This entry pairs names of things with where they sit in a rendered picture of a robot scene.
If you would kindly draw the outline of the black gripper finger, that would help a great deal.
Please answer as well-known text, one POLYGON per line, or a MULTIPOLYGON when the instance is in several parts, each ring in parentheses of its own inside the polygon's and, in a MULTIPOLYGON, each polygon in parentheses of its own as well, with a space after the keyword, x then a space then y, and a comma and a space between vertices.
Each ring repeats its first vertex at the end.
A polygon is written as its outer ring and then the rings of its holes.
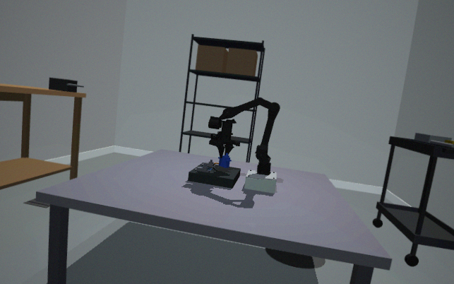
POLYGON ((226 145, 225 145, 225 155, 226 155, 226 153, 228 153, 228 155, 229 155, 230 151, 231 151, 233 148, 234 148, 234 146, 226 146, 226 145))
POLYGON ((224 146, 217 146, 217 148, 219 150, 220 158, 222 158, 224 150, 225 150, 225 147, 224 146))

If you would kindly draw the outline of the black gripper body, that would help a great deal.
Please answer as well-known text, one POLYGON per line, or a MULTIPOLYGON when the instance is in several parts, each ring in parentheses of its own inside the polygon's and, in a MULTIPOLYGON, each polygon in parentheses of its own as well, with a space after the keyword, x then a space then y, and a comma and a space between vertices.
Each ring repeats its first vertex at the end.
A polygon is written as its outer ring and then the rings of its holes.
POLYGON ((239 141, 231 140, 231 135, 233 135, 231 131, 222 130, 220 131, 220 134, 221 137, 219 140, 210 139, 209 144, 213 146, 224 146, 224 144, 226 144, 226 146, 240 146, 239 141))

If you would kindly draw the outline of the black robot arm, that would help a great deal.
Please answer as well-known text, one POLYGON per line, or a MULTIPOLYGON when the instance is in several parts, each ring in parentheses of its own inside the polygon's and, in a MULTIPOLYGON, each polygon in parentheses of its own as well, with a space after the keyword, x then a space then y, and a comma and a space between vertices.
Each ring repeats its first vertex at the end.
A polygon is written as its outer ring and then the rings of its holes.
POLYGON ((229 118, 232 118, 232 117, 238 115, 240 112, 251 109, 258 105, 268 108, 268 120, 267 120, 267 124, 265 126, 265 131, 264 131, 261 145, 257 145, 256 152, 255 152, 256 158, 259 160, 258 167, 257 167, 257 174, 269 175, 271 173, 270 172, 270 166, 271 166, 270 159, 271 158, 268 155, 268 142, 270 139, 271 131, 273 129, 273 124, 274 124, 275 118, 276 118, 278 112, 280 111, 280 105, 278 103, 269 102, 267 100, 264 100, 261 97, 258 97, 257 99, 244 103, 240 106, 224 109, 223 113, 220 117, 211 116, 210 120, 208 122, 208 127, 211 129, 219 129, 222 127, 222 130, 224 130, 224 131, 232 131, 232 124, 236 124, 236 122, 234 119, 229 120, 229 118), (227 120, 222 121, 222 119, 227 119, 227 120))

